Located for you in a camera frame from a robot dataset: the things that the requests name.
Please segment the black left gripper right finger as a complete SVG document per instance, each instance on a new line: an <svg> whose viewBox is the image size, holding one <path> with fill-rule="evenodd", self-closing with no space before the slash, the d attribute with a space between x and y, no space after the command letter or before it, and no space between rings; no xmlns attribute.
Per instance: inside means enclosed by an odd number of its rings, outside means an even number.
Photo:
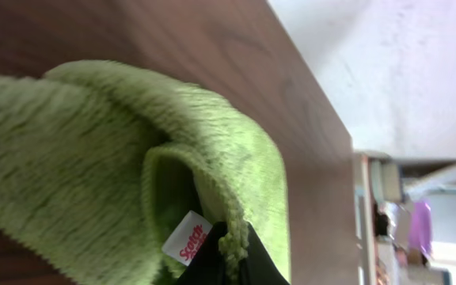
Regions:
<svg viewBox="0 0 456 285"><path fill-rule="evenodd" d="M289 285L249 223L247 257L239 262L240 285Z"/></svg>

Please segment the green microfiber cloth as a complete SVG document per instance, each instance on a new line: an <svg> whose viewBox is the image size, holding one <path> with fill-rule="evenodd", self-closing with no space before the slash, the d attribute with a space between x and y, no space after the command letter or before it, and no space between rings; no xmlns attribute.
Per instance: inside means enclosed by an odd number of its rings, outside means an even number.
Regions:
<svg viewBox="0 0 456 285"><path fill-rule="evenodd" d="M0 230L80 284L171 284L190 211L223 222L228 283L256 234L291 277L287 182L268 134L223 96L104 60L0 75Z"/></svg>

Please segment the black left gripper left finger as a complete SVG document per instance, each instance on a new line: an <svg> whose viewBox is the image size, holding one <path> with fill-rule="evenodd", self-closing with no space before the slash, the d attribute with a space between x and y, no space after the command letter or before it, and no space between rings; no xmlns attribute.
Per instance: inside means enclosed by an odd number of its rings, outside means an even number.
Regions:
<svg viewBox="0 0 456 285"><path fill-rule="evenodd" d="M176 285L227 285L224 256L219 251L219 239L226 233L225 222L213 225L199 252L176 281Z"/></svg>

